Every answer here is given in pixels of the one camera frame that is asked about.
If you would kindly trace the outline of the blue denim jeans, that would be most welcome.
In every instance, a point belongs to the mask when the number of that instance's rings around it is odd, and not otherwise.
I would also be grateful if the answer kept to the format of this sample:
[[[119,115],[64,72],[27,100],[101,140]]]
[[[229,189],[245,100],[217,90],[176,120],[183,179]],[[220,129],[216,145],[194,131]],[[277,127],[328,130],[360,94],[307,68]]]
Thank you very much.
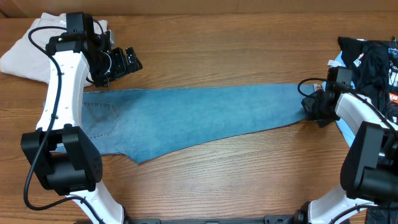
[[[304,119],[311,85],[90,91],[82,128],[101,154],[142,163],[218,139],[287,126]]]

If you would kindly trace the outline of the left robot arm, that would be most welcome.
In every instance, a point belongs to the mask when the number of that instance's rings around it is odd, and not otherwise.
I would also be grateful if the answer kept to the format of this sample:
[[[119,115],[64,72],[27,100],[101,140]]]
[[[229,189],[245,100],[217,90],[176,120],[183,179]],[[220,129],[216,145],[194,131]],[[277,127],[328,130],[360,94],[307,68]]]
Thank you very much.
[[[108,86],[142,64],[132,48],[114,47],[108,31],[95,32],[96,21],[82,12],[68,13],[62,33],[42,52],[50,60],[44,110],[32,133],[21,138],[30,163],[28,179],[38,178],[61,202],[75,202],[92,223],[130,223],[126,209],[103,183],[99,151],[81,127],[85,83]]]

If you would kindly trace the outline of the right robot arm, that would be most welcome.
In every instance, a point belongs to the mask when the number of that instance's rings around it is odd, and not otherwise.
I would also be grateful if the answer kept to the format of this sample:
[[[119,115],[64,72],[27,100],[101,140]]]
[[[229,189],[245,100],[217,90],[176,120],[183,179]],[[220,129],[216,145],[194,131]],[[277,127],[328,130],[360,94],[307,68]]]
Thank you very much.
[[[323,197],[306,202],[292,223],[342,223],[369,208],[396,210],[397,126],[388,121],[371,99],[353,89],[353,73],[331,67],[325,88],[305,95],[305,118],[324,127],[342,119],[354,134],[341,167],[340,183]]]

